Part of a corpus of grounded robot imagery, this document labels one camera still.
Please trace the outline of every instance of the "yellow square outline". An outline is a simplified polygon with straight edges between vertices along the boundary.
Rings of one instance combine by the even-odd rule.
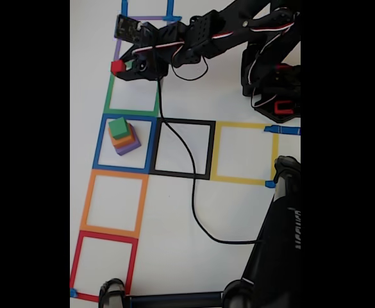
[[[268,124],[217,121],[215,123],[214,146],[213,146],[213,157],[212,157],[212,172],[210,173],[210,181],[264,186],[266,180],[217,175],[217,165],[219,164],[221,128],[223,126],[241,127],[241,128],[257,128],[257,129],[263,130],[267,125]],[[274,178],[274,175],[276,174],[276,170],[274,168],[274,161],[278,157],[278,144],[279,144],[279,135],[277,133],[273,133],[272,134],[272,153],[271,153],[271,178],[268,180],[272,180]]]

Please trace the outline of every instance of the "green tape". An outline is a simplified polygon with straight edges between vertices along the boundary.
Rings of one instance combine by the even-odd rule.
[[[159,92],[158,92],[158,89],[156,90],[156,98],[155,98],[155,102],[154,102],[153,111],[111,109],[110,108],[110,102],[112,100],[112,92],[113,92],[113,86],[114,86],[114,83],[115,83],[115,79],[116,79],[116,77],[113,74],[110,74],[108,93],[106,95],[106,101],[104,102],[103,113],[105,113],[105,114],[131,114],[131,115],[134,115],[134,116],[157,117],[158,111],[159,111]]]

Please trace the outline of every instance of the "stacked blocks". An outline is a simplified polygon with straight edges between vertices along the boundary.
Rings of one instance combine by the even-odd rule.
[[[120,156],[141,146],[135,128],[123,117],[110,121],[108,130],[116,153]]]

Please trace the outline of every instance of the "orange square outline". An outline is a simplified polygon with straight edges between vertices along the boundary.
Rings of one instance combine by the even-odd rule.
[[[92,225],[87,224],[87,218],[88,218],[88,214],[90,210],[90,202],[92,201],[93,188],[94,188],[96,176],[98,175],[115,176],[118,178],[137,178],[137,179],[142,180],[142,188],[140,190],[140,198],[138,201],[135,229],[133,231],[115,229],[115,228],[98,227],[98,226],[92,226]],[[140,235],[140,228],[142,226],[142,218],[143,218],[143,211],[144,211],[144,203],[146,200],[148,180],[149,180],[149,175],[143,175],[141,173],[127,173],[127,172],[120,172],[120,171],[92,169],[92,172],[90,174],[89,185],[88,185],[88,189],[86,193],[85,207],[83,209],[82,219],[80,222],[80,230],[103,233],[103,234],[111,234],[111,235],[121,235],[121,236],[127,236],[127,237],[132,237],[134,239],[138,239]]]

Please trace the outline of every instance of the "colored tape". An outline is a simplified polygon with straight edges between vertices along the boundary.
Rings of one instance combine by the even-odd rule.
[[[274,181],[265,181],[265,186],[268,188],[276,188]]]
[[[174,0],[167,0],[167,16],[173,16],[173,9],[174,9]]]
[[[167,15],[167,16],[163,16],[163,20],[164,21],[180,21],[181,16]]]
[[[127,16],[128,15],[128,0],[122,0],[122,15]]]
[[[271,132],[271,133],[282,133],[284,135],[301,136],[301,127],[271,125],[271,126],[266,126],[264,128],[264,131]]]
[[[78,292],[74,288],[71,288],[71,297],[78,297]]]

